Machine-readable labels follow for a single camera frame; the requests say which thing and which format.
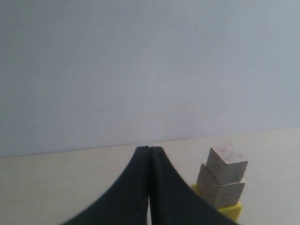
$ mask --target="white wall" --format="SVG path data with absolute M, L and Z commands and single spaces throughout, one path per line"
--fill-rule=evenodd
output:
M 0 156 L 300 126 L 298 0 L 4 0 Z

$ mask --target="yellow block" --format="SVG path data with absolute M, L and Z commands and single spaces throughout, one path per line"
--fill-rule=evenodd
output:
M 201 197 L 201 193 L 199 192 L 196 184 L 192 185 L 192 189 L 196 192 L 197 195 Z M 237 221 L 240 215 L 240 212 L 242 211 L 242 205 L 238 202 L 236 205 L 230 206 L 230 207 L 224 207 L 217 209 L 220 213 L 224 214 L 228 218 L 230 218 L 233 221 Z

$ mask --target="wooden cube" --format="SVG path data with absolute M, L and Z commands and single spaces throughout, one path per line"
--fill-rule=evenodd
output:
M 218 184 L 229 184 L 240 181 L 245 173 L 248 161 L 231 145 L 210 149 L 206 167 Z
M 245 181 L 219 185 L 212 174 L 201 164 L 197 188 L 202 193 L 203 199 L 213 207 L 219 209 L 236 205 L 242 194 Z

